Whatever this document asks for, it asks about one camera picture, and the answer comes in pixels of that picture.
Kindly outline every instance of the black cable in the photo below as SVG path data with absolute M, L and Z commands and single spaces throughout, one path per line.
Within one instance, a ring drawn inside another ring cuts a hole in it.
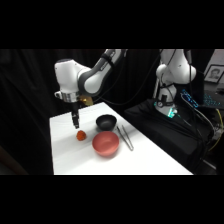
M 149 75 L 150 75 L 150 73 L 151 73 L 153 67 L 155 66 L 157 60 L 160 58 L 160 56 L 161 56 L 163 50 L 164 50 L 164 49 L 162 49 L 162 51 L 159 53 L 158 57 L 157 57 L 157 58 L 155 59 L 155 61 L 153 62 L 153 65 L 151 66 L 151 68 L 150 68 L 150 70 L 149 70 L 149 72 L 148 72 L 148 74 L 147 74 L 145 80 L 143 81 L 142 86 L 140 87 L 140 89 L 138 90 L 138 92 L 132 97 L 132 99 L 130 99 L 130 100 L 127 101 L 126 103 L 113 103 L 113 102 L 110 102 L 110 101 L 108 101 L 108 100 L 106 100 L 106 99 L 104 99 L 104 98 L 102 98 L 102 97 L 101 97 L 101 99 L 102 99 L 103 101 L 107 102 L 107 103 L 110 103 L 110 104 L 113 104 L 113 105 L 116 105 L 116 106 L 123 106 L 123 105 L 126 105 L 126 104 L 130 103 L 130 102 L 131 102 L 131 101 L 132 101 L 132 100 L 133 100 L 133 99 L 140 93 L 140 91 L 142 90 L 142 88 L 143 88 L 143 86 L 144 86 L 146 80 L 148 79 L 148 77 L 149 77 Z
M 112 85 L 112 86 L 111 86 L 105 93 L 103 93 L 102 96 L 98 96 L 98 99 L 97 99 L 97 100 L 94 100 L 93 103 L 96 103 L 97 101 L 99 101 L 100 99 L 102 99 L 102 97 L 103 97 L 106 93 L 108 93 L 111 89 L 114 88 L 114 86 L 117 84 L 117 82 L 119 81 L 119 79 L 120 79 L 120 77 L 121 77 L 123 68 L 124 68 L 124 62 L 123 62 L 123 66 L 122 66 L 122 68 L 121 68 L 120 74 L 118 75 L 118 77 L 117 77 L 115 83 L 114 83 L 114 84 L 113 84 L 113 85 Z
M 170 61 L 168 62 L 167 66 L 170 65 L 170 62 L 172 61 L 172 59 L 173 59 L 173 57 L 174 57 L 176 51 L 177 51 L 177 49 L 174 50 L 173 55 L 171 56 Z M 164 75 L 164 73 L 163 73 L 162 76 L 161 76 L 161 82 L 162 82 L 162 84 L 164 85 L 164 83 L 163 83 L 163 75 Z
M 176 51 L 177 51 L 177 49 L 174 50 L 173 55 L 171 56 L 170 61 L 168 62 L 167 66 L 170 65 L 170 63 L 171 63 L 171 61 L 172 61 L 172 59 L 173 59 L 173 57 L 174 57 Z M 174 98 L 173 98 L 172 93 L 170 92 L 169 88 L 166 87 L 166 84 L 163 83 L 163 75 L 164 75 L 164 73 L 163 73 L 162 76 L 161 76 L 161 82 L 162 82 L 162 85 L 163 85 L 164 88 L 166 88 L 166 89 L 169 91 L 169 93 L 170 93 L 170 95 L 171 95 L 171 97 L 172 97 L 173 103 L 174 103 Z

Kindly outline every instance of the black bowl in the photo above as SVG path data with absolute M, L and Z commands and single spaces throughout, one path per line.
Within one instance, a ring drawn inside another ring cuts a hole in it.
M 117 118 L 112 115 L 103 115 L 96 120 L 96 124 L 101 131 L 112 131 L 116 123 Z

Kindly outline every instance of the dark background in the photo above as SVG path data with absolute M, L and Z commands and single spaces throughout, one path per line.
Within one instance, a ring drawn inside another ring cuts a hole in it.
M 0 49 L 0 145 L 29 174 L 53 174 L 49 118 L 68 112 L 54 97 L 59 85 L 54 72 L 56 61 L 72 58 L 92 68 L 105 49 Z M 192 49 L 193 66 L 204 71 L 214 49 Z M 142 85 L 159 54 L 158 49 L 129 49 L 127 58 L 108 78 L 102 93 L 116 103 L 128 101 Z M 156 63 L 141 92 L 125 106 L 110 105 L 123 115 L 125 109 L 152 98 Z

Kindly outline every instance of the white table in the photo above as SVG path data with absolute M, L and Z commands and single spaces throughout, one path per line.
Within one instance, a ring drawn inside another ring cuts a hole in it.
M 117 131 L 120 145 L 114 156 L 105 158 L 94 151 L 92 140 L 99 133 L 96 119 L 104 114 L 114 115 L 119 127 L 124 125 L 133 152 Z M 105 103 L 80 110 L 80 129 L 73 126 L 70 113 L 51 118 L 50 129 L 55 175 L 192 175 Z M 79 130 L 87 134 L 82 142 L 76 139 Z

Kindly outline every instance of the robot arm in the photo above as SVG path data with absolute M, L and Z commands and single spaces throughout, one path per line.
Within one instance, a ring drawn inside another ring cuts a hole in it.
M 70 104 L 76 128 L 79 128 L 79 96 L 99 95 L 113 67 L 126 56 L 126 52 L 127 49 L 107 49 L 92 69 L 72 59 L 60 60 L 55 64 L 56 77 L 60 85 L 60 91 L 56 92 L 55 96 Z
M 161 59 L 164 64 L 160 65 L 156 72 L 160 80 L 160 93 L 155 107 L 160 113 L 173 118 L 177 112 L 173 102 L 177 90 L 173 84 L 190 83 L 190 65 L 183 49 L 164 49 Z M 196 73 L 196 69 L 191 66 L 191 81 L 196 77 Z

